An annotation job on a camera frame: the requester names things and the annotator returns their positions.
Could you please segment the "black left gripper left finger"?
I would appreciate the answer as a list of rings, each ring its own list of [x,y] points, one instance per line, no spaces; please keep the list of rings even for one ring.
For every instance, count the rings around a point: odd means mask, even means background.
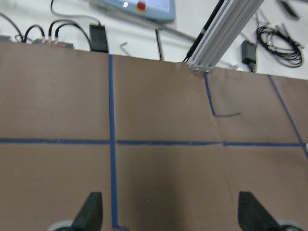
[[[103,226],[103,197],[91,192],[72,223],[73,231],[100,231]]]

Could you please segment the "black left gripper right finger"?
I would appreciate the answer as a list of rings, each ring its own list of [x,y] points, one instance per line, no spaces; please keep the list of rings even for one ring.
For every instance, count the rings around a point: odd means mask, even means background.
[[[243,231],[279,231],[281,226],[251,192],[239,192],[238,223]]]

